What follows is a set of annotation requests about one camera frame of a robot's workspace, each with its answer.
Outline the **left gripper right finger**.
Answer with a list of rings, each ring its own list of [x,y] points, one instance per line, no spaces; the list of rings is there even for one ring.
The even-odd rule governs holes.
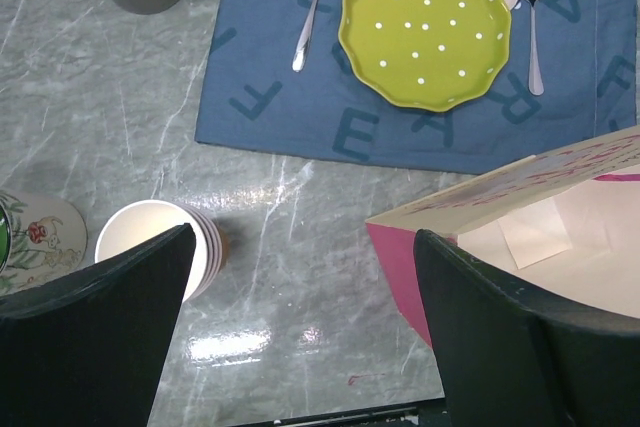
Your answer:
[[[452,425],[638,425],[638,319],[554,294],[430,230],[413,250]]]

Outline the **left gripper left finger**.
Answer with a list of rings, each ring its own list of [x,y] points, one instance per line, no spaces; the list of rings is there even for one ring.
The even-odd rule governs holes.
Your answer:
[[[188,225],[1,299],[4,426],[144,426],[194,252]]]

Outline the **pink paper gift bag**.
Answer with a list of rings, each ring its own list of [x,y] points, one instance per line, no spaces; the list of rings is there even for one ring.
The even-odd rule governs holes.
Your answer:
[[[371,217],[401,315],[431,340],[413,242],[428,229],[555,294],[639,314],[639,129],[529,156]]]

